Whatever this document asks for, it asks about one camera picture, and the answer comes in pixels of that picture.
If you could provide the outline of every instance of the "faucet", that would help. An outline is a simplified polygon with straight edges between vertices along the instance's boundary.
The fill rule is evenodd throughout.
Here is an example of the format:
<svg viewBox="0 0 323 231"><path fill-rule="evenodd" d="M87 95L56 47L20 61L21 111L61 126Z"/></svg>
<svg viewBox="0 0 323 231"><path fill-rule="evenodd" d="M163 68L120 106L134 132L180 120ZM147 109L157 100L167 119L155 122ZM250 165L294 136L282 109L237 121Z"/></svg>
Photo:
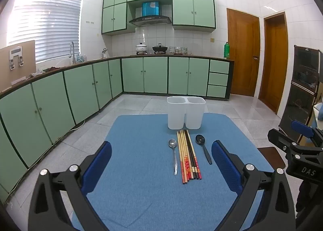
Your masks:
<svg viewBox="0 0 323 231"><path fill-rule="evenodd" d="M72 54L71 54L72 46L73 46L73 64L75 64L76 61L75 61L75 50L74 50L74 42L73 41L71 41L71 43L69 45L69 58L72 57Z"/></svg>

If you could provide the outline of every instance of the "plastic bottle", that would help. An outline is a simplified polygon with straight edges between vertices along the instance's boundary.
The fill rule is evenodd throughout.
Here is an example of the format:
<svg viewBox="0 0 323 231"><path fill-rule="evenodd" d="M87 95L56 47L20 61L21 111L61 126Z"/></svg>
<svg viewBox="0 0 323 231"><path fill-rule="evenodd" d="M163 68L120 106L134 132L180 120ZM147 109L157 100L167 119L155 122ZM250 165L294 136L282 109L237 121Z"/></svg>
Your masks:
<svg viewBox="0 0 323 231"><path fill-rule="evenodd" d="M230 57L230 45L228 42L224 45L224 58L228 59Z"/></svg>

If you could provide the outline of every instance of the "white blind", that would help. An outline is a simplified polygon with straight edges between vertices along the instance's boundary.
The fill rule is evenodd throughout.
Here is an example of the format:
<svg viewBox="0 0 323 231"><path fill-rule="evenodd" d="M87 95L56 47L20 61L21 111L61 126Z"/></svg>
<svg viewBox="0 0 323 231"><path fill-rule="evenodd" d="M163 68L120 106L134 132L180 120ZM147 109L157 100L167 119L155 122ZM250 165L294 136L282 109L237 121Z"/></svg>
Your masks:
<svg viewBox="0 0 323 231"><path fill-rule="evenodd" d="M82 0L15 0L8 23L8 45L35 40L36 62L80 53Z"/></svg>

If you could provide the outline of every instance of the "wall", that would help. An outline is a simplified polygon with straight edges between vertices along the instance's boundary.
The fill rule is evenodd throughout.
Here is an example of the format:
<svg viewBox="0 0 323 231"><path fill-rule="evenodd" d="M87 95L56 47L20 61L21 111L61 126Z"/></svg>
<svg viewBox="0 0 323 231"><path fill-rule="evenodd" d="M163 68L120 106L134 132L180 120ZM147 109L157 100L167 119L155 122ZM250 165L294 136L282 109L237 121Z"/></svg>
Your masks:
<svg viewBox="0 0 323 231"><path fill-rule="evenodd" d="M136 33L112 37L112 55L134 54L135 46L142 42L149 47L149 53L152 46L162 43L167 47L188 47L188 51L195 55L223 57L223 47L228 40L227 8L260 16L258 0L215 0L217 29L214 32L174 31L171 24L136 28ZM215 42L210 42L210 38L214 38Z"/></svg>
<svg viewBox="0 0 323 231"><path fill-rule="evenodd" d="M288 31L288 64L282 100L277 115L282 117L288 99L294 64L294 45L323 50L323 15L314 0L259 0L261 55L255 96L259 95L264 65L264 19L285 11Z"/></svg>
<svg viewBox="0 0 323 231"><path fill-rule="evenodd" d="M7 22L12 11L15 0L9 0L0 15L0 48L7 46ZM80 25L80 45L81 54L85 54L88 60L101 57L103 48L111 50L111 37L101 35L103 0L83 0L81 25ZM37 64L37 68L45 69L51 66L65 66L71 63L68 57L57 58Z"/></svg>

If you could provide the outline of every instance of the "spoon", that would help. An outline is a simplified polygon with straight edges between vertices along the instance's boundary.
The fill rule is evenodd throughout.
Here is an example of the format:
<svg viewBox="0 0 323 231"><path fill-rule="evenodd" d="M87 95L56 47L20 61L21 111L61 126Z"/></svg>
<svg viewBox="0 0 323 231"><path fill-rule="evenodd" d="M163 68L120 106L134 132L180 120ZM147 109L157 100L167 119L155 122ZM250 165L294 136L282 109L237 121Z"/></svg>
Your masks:
<svg viewBox="0 0 323 231"><path fill-rule="evenodd" d="M170 148L173 149L174 154L174 176L177 175L177 158L175 155L175 147L177 146L177 142L175 139L170 139L168 142Z"/></svg>
<svg viewBox="0 0 323 231"><path fill-rule="evenodd" d="M195 141L196 141L197 144L203 146L203 151L204 151L204 155L206 157L206 160L209 162L209 164L212 164L210 154L209 154L209 152L207 151L207 149L206 149L206 147L204 145L205 144L205 138L203 137L203 135L198 134L195 137Z"/></svg>

